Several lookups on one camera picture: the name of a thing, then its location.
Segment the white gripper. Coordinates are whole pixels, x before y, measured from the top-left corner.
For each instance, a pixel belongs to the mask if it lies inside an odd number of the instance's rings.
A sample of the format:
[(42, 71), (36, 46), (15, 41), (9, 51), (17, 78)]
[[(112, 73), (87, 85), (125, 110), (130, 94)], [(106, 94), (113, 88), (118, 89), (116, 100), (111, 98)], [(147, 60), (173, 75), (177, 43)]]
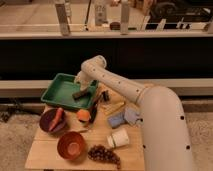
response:
[(75, 83), (80, 84), (81, 89), (86, 89), (90, 83), (93, 81), (93, 77), (89, 74), (85, 73), (84, 71), (80, 71), (74, 79)]

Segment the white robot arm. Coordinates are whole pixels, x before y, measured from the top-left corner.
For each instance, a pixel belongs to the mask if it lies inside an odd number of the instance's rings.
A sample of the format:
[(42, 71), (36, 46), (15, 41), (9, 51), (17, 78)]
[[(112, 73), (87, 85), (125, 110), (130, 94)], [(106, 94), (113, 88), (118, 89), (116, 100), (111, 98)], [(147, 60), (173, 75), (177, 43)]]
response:
[(168, 87), (138, 83), (106, 70), (102, 55), (85, 60), (75, 77), (82, 89), (97, 80), (139, 107), (145, 171), (197, 171), (185, 112)]

